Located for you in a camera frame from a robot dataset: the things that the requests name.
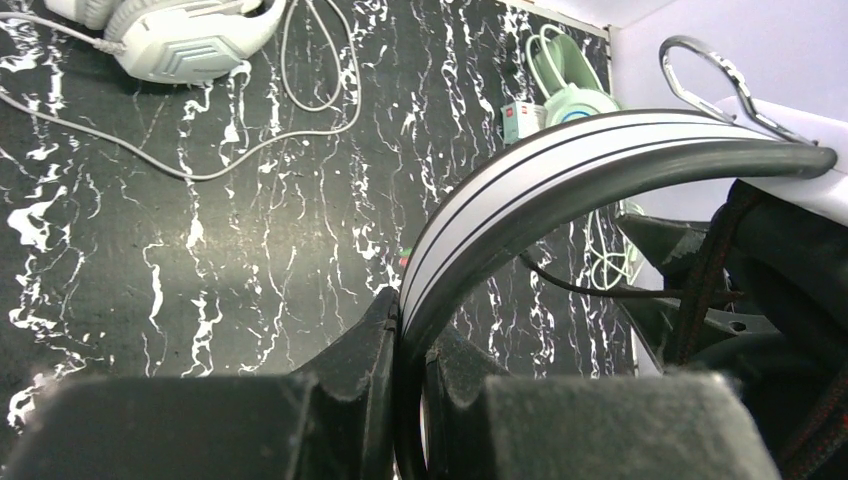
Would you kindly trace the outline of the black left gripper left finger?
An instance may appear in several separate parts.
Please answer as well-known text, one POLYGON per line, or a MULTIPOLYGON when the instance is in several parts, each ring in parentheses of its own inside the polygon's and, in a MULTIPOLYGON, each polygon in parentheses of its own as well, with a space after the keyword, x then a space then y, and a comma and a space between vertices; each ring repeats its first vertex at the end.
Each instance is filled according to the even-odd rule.
POLYGON ((388 479, 398 295, 285 375, 111 378, 40 407, 10 479, 388 479))

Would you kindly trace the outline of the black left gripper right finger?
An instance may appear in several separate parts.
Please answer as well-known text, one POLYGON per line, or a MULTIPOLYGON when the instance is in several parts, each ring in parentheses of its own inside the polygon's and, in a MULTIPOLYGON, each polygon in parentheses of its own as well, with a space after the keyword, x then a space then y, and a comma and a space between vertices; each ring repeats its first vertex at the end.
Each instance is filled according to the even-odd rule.
POLYGON ((775 479, 730 381, 717 373, 535 379, 455 329, 425 358, 433 479, 775 479))

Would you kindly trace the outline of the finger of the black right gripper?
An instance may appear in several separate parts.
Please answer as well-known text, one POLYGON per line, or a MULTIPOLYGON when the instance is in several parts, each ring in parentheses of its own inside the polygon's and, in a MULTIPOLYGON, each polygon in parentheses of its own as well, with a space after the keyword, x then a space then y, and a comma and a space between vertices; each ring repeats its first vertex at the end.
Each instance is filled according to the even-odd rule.
POLYGON ((681 311, 678 299, 621 299, 619 306, 638 344, 658 370, 688 360, 721 341, 772 335, 778 329, 763 315, 709 308, 699 321, 681 311))
POLYGON ((616 225, 663 276, 690 270, 710 228, 709 222, 623 214, 616 225))

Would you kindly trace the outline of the black and white headphones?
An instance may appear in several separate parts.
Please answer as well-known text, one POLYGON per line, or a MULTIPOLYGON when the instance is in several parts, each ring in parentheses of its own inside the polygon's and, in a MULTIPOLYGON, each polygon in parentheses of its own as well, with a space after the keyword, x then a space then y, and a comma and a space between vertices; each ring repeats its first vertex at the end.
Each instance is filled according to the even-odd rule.
POLYGON ((681 301, 765 316, 772 335, 721 341, 654 376, 726 377, 774 461, 775 479, 847 475, 847 124, 756 101, 702 42, 660 46, 683 110, 589 116, 518 142, 466 178, 430 218, 405 271, 394 366, 394 448, 404 479, 433 479, 425 358, 464 298, 549 232, 664 187, 733 184, 679 290, 681 301))

